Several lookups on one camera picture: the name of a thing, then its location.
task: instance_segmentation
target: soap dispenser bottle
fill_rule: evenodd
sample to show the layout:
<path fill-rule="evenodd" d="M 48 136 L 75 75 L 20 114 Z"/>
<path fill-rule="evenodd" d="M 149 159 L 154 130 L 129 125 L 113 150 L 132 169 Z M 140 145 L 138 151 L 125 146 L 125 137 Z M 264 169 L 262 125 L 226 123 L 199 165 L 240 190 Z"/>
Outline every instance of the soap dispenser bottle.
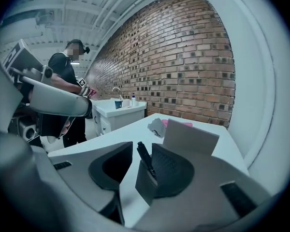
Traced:
<path fill-rule="evenodd" d="M 136 100 L 135 100 L 135 95 L 134 93 L 132 94 L 132 106 L 136 106 Z"/>

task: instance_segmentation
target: faucet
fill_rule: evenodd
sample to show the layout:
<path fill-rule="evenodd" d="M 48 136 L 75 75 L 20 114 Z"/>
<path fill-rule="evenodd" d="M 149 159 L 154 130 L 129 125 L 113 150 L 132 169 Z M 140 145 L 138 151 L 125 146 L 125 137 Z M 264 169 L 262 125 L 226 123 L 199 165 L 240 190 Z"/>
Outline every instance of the faucet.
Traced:
<path fill-rule="evenodd" d="M 114 88 L 112 89 L 112 92 L 113 92 L 115 89 L 118 89 L 118 90 L 119 90 L 119 98 L 123 101 L 124 99 L 123 99 L 122 96 L 121 96 L 121 90 L 120 90 L 120 88 L 118 88 L 118 87 L 114 87 Z"/>

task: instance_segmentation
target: black pen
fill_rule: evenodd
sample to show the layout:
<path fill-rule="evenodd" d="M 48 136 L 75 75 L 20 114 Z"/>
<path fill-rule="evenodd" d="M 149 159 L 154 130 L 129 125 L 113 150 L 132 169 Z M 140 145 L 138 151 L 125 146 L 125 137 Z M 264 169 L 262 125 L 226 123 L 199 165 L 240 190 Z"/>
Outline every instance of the black pen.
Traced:
<path fill-rule="evenodd" d="M 154 170 L 153 165 L 151 164 L 151 157 L 150 157 L 145 145 L 142 142 L 138 142 L 137 145 L 138 145 L 138 147 L 136 149 L 139 152 L 139 155 L 140 155 L 144 165 L 149 170 L 149 172 L 154 177 L 154 179 L 157 180 L 156 172 Z"/>

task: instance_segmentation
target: cap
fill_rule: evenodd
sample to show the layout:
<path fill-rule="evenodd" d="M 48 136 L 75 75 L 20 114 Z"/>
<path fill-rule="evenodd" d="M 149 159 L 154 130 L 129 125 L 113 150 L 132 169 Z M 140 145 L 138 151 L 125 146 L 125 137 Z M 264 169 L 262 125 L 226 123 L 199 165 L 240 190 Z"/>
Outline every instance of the cap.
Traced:
<path fill-rule="evenodd" d="M 84 47 L 83 42 L 81 40 L 79 40 L 79 39 L 74 39 L 74 40 L 69 41 L 68 44 L 67 44 L 67 46 L 66 46 L 66 48 L 69 45 L 71 45 L 71 44 L 79 44 L 80 48 L 82 48 L 84 50 L 83 53 L 89 53 L 90 52 L 89 47 L 88 46 L 87 47 Z"/>

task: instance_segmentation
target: white table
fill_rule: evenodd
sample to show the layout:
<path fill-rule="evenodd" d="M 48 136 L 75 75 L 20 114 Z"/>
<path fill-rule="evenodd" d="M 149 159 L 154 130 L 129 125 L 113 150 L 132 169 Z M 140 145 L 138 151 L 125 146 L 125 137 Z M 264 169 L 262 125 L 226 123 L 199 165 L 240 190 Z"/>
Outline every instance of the white table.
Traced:
<path fill-rule="evenodd" d="M 120 184 L 120 200 L 122 204 L 123 216 L 125 219 L 125 227 L 132 228 L 149 208 L 148 204 L 135 189 L 135 182 L 137 178 L 139 163 L 141 160 L 136 150 L 137 143 L 142 141 L 145 144 L 149 154 L 151 154 L 152 143 L 162 144 L 163 138 L 155 136 L 154 133 L 147 128 L 147 125 L 156 118 L 170 118 L 179 122 L 190 122 L 196 128 L 219 135 L 218 143 L 212 155 L 225 160 L 249 176 L 248 170 L 239 149 L 237 148 L 228 131 L 223 126 L 217 126 L 162 114 L 153 114 L 133 124 L 112 131 L 106 135 L 68 148 L 50 152 L 48 155 L 52 157 L 75 154 L 114 145 L 120 142 L 133 141 L 132 164 L 125 178 Z"/>

